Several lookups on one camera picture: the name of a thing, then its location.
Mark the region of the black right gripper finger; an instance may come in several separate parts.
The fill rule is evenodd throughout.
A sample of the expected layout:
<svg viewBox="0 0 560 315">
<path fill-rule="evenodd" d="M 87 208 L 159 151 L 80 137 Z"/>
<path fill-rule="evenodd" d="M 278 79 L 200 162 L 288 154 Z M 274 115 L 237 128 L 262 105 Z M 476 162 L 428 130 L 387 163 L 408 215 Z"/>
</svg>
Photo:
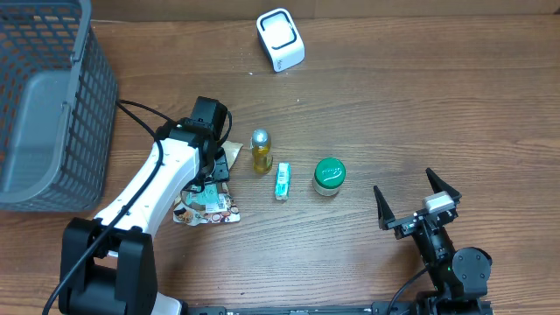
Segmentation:
<svg viewBox="0 0 560 315">
<path fill-rule="evenodd" d="M 381 230 L 388 230 L 392 228 L 395 216 L 377 185 L 374 186 L 374 196 L 377 205 L 379 228 Z"/>
<path fill-rule="evenodd" d="M 454 202 L 459 202 L 462 194 L 443 181 L 431 168 L 425 170 L 430 186 L 434 193 L 448 193 Z"/>
</svg>

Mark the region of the brown snack packet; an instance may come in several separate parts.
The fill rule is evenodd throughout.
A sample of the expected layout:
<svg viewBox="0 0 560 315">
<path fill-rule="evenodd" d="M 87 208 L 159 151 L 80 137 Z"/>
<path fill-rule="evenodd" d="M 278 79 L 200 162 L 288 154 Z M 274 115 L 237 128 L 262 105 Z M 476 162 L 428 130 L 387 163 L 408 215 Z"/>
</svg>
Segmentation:
<svg viewBox="0 0 560 315">
<path fill-rule="evenodd" d="M 227 182 L 206 184 L 202 193 L 183 190 L 172 204 L 173 221 L 188 226 L 235 223 L 241 219 L 239 207 Z"/>
</svg>

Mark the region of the yellow oil bottle silver cap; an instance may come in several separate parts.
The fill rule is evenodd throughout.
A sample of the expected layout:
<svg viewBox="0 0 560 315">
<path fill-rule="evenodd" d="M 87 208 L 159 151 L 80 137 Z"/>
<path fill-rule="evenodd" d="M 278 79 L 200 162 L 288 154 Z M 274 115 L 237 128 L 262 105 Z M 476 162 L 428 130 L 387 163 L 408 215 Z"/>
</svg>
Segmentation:
<svg viewBox="0 0 560 315">
<path fill-rule="evenodd" d="M 256 172 L 267 173 L 272 168 L 271 137 L 267 130 L 256 129 L 250 139 L 253 167 Z"/>
</svg>

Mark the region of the teal Kleenex tissue pack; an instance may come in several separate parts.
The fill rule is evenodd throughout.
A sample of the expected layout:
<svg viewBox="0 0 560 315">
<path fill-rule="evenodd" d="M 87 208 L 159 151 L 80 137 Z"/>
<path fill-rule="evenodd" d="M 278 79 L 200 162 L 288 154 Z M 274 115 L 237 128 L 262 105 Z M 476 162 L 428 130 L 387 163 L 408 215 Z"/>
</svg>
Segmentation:
<svg viewBox="0 0 560 315">
<path fill-rule="evenodd" d="M 291 183 L 291 165 L 287 162 L 278 164 L 276 171 L 275 198 L 276 200 L 287 200 Z"/>
</svg>

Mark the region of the green lid glass jar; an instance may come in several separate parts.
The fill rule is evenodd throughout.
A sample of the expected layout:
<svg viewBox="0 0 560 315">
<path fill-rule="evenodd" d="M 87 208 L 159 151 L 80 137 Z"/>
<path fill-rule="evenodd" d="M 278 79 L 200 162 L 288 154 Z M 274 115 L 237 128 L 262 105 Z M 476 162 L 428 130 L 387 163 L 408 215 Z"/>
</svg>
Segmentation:
<svg viewBox="0 0 560 315">
<path fill-rule="evenodd" d="M 339 192 L 346 175 L 346 167 L 339 159 L 322 159 L 316 165 L 313 174 L 313 187 L 322 196 L 333 196 Z"/>
</svg>

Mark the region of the mint green wet wipes pack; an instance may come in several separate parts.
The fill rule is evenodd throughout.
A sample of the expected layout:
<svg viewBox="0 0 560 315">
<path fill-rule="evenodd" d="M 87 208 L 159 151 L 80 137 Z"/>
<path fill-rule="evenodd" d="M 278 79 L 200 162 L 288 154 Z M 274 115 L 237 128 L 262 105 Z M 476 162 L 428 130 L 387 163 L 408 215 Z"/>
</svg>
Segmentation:
<svg viewBox="0 0 560 315">
<path fill-rule="evenodd" d="M 204 210 L 207 214 L 219 213 L 227 210 L 225 197 L 220 194 L 216 184 L 206 185 L 203 192 L 189 192 L 187 205 L 194 209 Z"/>
</svg>

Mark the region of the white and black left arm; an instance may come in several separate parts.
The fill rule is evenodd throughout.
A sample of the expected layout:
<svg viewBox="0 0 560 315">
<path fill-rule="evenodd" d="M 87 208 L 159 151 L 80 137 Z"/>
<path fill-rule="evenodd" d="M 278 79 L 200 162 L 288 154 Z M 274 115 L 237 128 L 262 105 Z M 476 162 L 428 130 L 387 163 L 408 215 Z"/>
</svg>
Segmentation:
<svg viewBox="0 0 560 315">
<path fill-rule="evenodd" d="M 179 193 L 228 174 L 223 122 L 185 118 L 154 131 L 150 155 L 120 195 L 92 220 L 72 219 L 62 237 L 60 283 L 49 305 L 63 314 L 186 314 L 158 289 L 153 238 Z"/>
</svg>

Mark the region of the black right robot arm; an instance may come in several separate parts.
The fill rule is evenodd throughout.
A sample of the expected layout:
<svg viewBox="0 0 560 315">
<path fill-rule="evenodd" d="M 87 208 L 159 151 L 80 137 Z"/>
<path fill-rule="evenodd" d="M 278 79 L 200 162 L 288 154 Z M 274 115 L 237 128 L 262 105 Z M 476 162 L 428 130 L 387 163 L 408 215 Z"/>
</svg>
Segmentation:
<svg viewBox="0 0 560 315">
<path fill-rule="evenodd" d="M 397 219 L 378 186 L 374 187 L 379 227 L 392 230 L 400 240 L 412 237 L 423 259 L 423 269 L 408 280 L 388 302 L 374 302 L 373 314 L 492 314 L 487 281 L 493 260 L 483 249 L 454 248 L 445 225 L 457 217 L 462 194 L 443 181 L 432 169 L 425 170 L 433 194 L 423 199 L 423 207 Z M 397 299 L 419 277 L 430 276 L 434 290 L 421 291 L 411 302 Z"/>
</svg>

